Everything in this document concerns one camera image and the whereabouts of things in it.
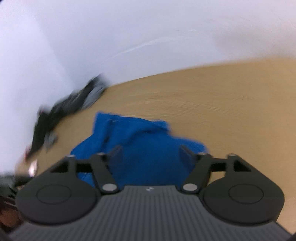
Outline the person left hand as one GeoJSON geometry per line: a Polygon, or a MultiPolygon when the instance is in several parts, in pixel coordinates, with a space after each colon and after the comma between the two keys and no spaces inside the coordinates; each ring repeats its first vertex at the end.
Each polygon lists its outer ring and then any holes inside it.
{"type": "Polygon", "coordinates": [[[19,212],[1,201],[1,227],[13,229],[21,224],[19,212]]]}

